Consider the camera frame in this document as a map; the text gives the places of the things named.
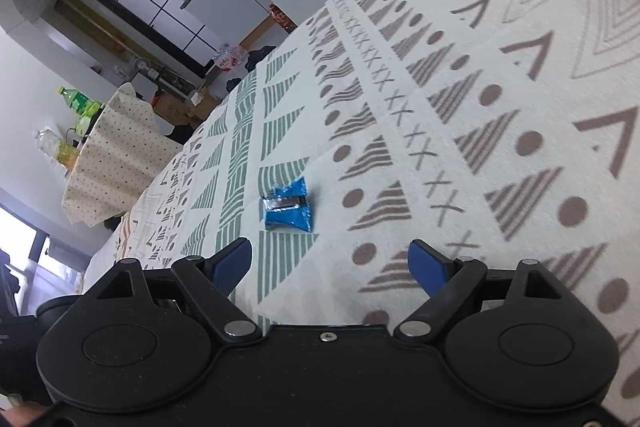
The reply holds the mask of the person hand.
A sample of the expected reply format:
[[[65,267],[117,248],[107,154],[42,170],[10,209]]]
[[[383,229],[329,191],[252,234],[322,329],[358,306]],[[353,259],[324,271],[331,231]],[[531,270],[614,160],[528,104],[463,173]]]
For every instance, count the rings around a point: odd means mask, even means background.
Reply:
[[[47,411],[46,407],[35,402],[11,405],[7,410],[1,411],[1,427],[30,426]]]

